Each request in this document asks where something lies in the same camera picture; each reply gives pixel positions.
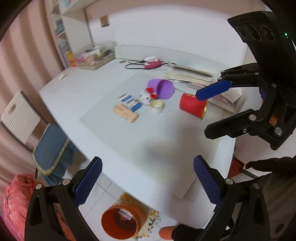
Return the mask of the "small beige eraser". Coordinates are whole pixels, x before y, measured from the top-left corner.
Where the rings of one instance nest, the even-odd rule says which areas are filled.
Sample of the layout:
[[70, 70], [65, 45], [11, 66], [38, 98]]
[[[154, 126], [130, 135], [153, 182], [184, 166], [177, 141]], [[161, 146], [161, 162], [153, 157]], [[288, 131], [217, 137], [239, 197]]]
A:
[[66, 76], [67, 76], [67, 74], [62, 73], [62, 74], [59, 76], [59, 79], [62, 80], [62, 79], [65, 78]]

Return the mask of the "beige tape roll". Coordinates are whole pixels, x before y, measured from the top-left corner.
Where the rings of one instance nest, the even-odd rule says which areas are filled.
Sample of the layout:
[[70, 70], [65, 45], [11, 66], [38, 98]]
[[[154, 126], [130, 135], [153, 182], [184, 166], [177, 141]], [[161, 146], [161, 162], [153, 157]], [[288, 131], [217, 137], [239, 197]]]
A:
[[150, 103], [151, 112], [154, 114], [160, 114], [164, 110], [164, 102], [161, 99], [155, 99]]

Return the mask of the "wall power socket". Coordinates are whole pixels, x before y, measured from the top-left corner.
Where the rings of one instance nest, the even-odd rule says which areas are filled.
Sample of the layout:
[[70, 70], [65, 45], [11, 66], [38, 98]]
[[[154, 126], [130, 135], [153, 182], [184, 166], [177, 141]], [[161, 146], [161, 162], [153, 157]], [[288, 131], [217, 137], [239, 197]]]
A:
[[101, 27], [108, 27], [110, 25], [108, 15], [102, 16], [100, 18]]

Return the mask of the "red paper cup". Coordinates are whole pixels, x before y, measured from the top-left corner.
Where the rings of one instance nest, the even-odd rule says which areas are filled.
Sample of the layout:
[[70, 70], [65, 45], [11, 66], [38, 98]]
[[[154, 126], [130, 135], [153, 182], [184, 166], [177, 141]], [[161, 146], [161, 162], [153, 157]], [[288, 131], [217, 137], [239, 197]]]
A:
[[208, 101], [200, 101], [192, 94], [183, 93], [180, 99], [179, 108], [201, 120], [204, 118]]

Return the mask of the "clear acrylic organizer box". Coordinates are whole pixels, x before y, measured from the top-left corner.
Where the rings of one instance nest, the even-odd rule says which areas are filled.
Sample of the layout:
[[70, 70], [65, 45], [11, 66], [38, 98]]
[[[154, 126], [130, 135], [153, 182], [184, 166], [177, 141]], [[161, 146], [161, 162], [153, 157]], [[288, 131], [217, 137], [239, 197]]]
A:
[[114, 41], [87, 45], [74, 53], [75, 64], [81, 69], [97, 70], [115, 59], [115, 46]]

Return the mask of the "pink white small appliance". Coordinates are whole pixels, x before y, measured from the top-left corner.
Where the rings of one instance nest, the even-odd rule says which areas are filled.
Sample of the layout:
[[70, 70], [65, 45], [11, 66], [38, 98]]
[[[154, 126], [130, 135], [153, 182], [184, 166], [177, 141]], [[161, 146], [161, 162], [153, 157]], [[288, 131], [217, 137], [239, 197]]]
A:
[[144, 59], [144, 69], [154, 69], [161, 66], [161, 61], [157, 57], [147, 57]]

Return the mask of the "orange slipper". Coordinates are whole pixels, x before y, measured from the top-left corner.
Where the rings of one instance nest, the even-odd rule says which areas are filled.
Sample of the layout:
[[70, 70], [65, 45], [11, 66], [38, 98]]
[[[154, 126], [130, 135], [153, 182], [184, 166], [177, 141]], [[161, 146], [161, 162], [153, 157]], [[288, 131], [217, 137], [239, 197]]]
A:
[[163, 227], [159, 230], [159, 237], [163, 240], [173, 240], [172, 235], [173, 231], [177, 228], [177, 226], [167, 226]]

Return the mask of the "white wall shelf unit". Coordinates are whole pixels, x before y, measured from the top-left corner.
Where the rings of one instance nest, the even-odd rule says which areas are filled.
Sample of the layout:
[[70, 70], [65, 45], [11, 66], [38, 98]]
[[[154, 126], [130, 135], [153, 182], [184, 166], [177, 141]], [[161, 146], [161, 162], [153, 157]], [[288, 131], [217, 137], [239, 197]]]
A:
[[65, 68], [66, 50], [75, 53], [93, 45], [85, 8], [94, 1], [44, 1], [52, 38]]

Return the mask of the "stack of open books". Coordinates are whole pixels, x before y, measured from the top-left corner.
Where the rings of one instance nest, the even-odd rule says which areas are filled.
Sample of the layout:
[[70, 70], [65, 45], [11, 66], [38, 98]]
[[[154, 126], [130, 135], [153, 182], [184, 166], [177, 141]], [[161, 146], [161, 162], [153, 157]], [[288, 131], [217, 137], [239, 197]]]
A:
[[213, 76], [212, 73], [182, 65], [172, 65], [171, 69], [165, 73], [166, 79], [198, 83], [205, 86], [212, 83]]

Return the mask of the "yellow foam puzzle mat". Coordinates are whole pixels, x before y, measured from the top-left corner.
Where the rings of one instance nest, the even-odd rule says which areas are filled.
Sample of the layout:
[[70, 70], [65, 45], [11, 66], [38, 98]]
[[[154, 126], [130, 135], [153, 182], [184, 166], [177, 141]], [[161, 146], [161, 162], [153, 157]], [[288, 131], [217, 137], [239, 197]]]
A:
[[118, 200], [112, 205], [126, 209], [132, 213], [134, 219], [126, 220], [132, 225], [135, 234], [131, 237], [133, 240], [148, 238], [152, 234], [152, 230], [161, 221], [160, 214], [157, 210], [146, 206], [128, 193], [123, 193]]

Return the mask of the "blue white medicine box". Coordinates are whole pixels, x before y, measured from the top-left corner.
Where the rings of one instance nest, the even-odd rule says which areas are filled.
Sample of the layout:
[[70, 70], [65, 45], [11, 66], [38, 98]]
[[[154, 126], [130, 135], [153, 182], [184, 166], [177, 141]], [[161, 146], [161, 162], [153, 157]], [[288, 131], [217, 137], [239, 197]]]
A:
[[126, 209], [119, 209], [118, 213], [125, 218], [126, 220], [132, 220], [134, 219], [132, 213], [130, 213], [128, 210]]

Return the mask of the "small blue white carton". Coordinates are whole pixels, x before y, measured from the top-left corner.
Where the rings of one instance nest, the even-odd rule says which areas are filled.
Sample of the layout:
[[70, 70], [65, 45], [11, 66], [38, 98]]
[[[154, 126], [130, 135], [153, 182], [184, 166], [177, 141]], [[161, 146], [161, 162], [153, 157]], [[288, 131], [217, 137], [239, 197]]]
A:
[[130, 94], [123, 94], [119, 98], [121, 104], [123, 104], [126, 108], [135, 112], [142, 107], [142, 104]]

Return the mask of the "hello kitty plush toy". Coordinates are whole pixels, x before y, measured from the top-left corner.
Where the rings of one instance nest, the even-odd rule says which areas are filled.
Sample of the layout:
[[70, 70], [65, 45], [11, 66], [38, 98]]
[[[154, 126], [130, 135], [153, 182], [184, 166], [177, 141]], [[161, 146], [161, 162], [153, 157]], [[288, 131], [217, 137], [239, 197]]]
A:
[[141, 91], [139, 97], [138, 97], [138, 101], [142, 104], [142, 105], [150, 105], [150, 103], [157, 99], [158, 96], [157, 94], [154, 92], [154, 89], [152, 87], [146, 88], [144, 90]]

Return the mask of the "pink floral bedding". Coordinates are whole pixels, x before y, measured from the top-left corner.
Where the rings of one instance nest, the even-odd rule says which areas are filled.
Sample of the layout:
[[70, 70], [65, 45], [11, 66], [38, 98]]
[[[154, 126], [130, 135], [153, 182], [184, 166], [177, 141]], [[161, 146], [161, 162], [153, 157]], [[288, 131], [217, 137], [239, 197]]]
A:
[[19, 174], [4, 192], [3, 221], [16, 240], [25, 239], [27, 211], [37, 183], [33, 175]]

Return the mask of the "grey woven table mat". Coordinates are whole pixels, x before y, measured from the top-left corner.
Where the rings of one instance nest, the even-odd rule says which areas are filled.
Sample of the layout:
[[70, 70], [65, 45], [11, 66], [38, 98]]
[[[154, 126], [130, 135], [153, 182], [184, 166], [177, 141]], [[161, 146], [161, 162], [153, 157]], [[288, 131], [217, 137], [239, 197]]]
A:
[[130, 123], [113, 112], [119, 96], [138, 96], [153, 76], [136, 73], [104, 96], [81, 117], [83, 125], [124, 161], [165, 185], [191, 185], [195, 179], [192, 160], [206, 155], [212, 141], [205, 127], [222, 118], [223, 109], [207, 104], [203, 119], [179, 108], [183, 92], [176, 90], [165, 100], [164, 110], [155, 114], [149, 106], [137, 110]]

